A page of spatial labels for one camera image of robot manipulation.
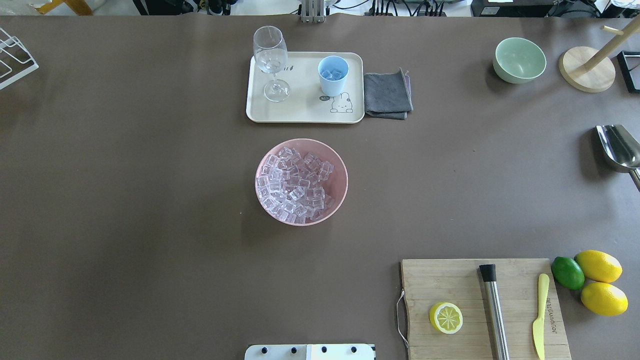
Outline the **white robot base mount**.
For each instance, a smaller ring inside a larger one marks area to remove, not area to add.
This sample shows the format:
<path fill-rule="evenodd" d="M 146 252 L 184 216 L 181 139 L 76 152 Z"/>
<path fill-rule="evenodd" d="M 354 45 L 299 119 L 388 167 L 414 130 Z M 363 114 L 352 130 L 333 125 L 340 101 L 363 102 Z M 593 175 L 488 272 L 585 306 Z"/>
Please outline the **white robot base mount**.
<path fill-rule="evenodd" d="M 374 344 L 254 344 L 247 347 L 245 360 L 375 360 Z"/>

